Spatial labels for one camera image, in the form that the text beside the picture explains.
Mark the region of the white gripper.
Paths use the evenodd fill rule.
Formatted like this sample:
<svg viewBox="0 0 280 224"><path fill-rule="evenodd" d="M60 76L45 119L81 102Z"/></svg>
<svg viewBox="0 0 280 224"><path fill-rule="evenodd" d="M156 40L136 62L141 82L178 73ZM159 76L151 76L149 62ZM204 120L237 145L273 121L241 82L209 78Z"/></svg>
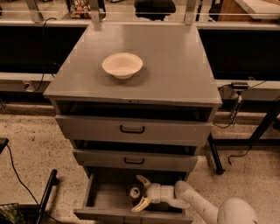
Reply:
<svg viewBox="0 0 280 224"><path fill-rule="evenodd" d="M142 175L137 175L136 178L143 184L143 188L146 189L147 197L140 199L139 203L131 209L132 213L143 211L150 203L167 203L172 205L175 202L174 187L172 185L152 184Z"/></svg>

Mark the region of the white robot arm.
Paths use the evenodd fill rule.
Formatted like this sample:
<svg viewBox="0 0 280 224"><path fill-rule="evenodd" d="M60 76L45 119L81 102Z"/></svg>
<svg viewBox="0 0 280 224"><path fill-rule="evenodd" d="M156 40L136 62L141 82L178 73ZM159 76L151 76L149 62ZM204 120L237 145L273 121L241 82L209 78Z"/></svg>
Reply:
<svg viewBox="0 0 280 224"><path fill-rule="evenodd" d="M137 175L136 178L143 184L145 194L131 209L132 213L143 211L150 203L167 203L180 209L192 206L206 224L259 224L254 208L242 199L225 199L217 207L185 181L179 180L175 185L160 185L151 183L142 175Z"/></svg>

